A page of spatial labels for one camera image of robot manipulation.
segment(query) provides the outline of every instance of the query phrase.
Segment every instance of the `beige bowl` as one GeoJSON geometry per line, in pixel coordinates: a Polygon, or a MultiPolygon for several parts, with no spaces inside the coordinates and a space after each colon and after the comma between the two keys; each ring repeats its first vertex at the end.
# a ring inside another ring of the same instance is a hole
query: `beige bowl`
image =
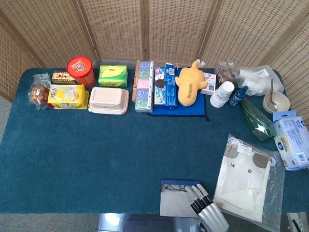
{"type": "MultiPolygon", "coordinates": [[[[269,102],[269,96],[270,93],[267,93],[263,99],[263,108],[269,112],[270,114],[272,114],[273,110],[271,110],[268,107],[268,102],[269,102]]],[[[272,93],[272,101],[278,106],[278,112],[279,111],[288,111],[290,109],[290,101],[289,99],[280,92],[273,92],[272,93]]]]}

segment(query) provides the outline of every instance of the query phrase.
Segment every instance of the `blue bottle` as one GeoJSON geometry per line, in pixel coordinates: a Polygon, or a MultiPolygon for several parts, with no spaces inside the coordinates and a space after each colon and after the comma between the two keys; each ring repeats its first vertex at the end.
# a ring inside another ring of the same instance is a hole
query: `blue bottle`
{"type": "Polygon", "coordinates": [[[246,95],[248,90],[248,86],[243,87],[242,89],[238,90],[230,99],[230,105],[235,106],[237,105],[246,95]]]}

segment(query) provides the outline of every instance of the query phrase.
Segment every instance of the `yellow plush toy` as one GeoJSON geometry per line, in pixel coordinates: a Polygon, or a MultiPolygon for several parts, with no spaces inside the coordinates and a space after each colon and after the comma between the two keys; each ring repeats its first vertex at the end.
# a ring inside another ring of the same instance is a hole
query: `yellow plush toy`
{"type": "Polygon", "coordinates": [[[192,105],[197,99],[197,91],[208,85],[208,82],[204,81],[203,71],[197,68],[196,61],[191,68],[183,68],[175,81],[179,87],[178,100],[183,106],[192,105]]]}

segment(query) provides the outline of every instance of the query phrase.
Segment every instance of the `red canister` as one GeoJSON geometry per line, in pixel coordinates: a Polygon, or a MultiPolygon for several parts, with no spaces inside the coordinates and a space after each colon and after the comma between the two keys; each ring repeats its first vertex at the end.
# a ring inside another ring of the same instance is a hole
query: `red canister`
{"type": "Polygon", "coordinates": [[[67,72],[74,77],[77,82],[90,88],[96,82],[92,70],[92,63],[87,57],[75,57],[67,64],[67,72]]]}

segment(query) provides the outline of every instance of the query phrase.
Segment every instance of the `white cloth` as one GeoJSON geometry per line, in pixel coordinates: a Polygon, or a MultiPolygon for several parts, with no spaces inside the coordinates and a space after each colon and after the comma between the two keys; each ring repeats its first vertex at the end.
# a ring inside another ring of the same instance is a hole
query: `white cloth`
{"type": "Polygon", "coordinates": [[[227,211],[262,222],[271,161],[260,168],[254,164],[253,155],[252,151],[251,155],[238,153],[235,158],[223,156],[213,201],[222,203],[227,211]]]}

